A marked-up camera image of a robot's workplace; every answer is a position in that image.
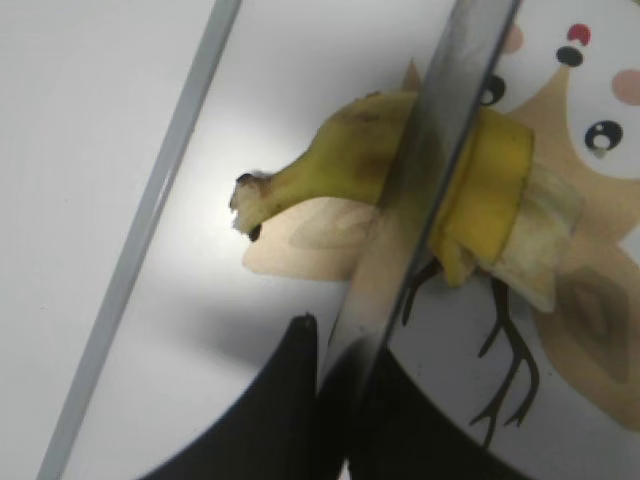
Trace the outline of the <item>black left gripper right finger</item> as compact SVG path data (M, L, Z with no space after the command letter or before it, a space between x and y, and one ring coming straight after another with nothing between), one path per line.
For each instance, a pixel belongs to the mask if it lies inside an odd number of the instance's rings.
M348 471L363 480L510 477L423 396L388 350L361 405Z

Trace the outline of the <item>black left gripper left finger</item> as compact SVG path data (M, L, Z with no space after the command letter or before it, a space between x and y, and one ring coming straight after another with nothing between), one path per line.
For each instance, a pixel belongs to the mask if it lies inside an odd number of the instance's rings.
M145 479L338 479L344 459L317 391L314 315L288 323L262 370L194 441Z

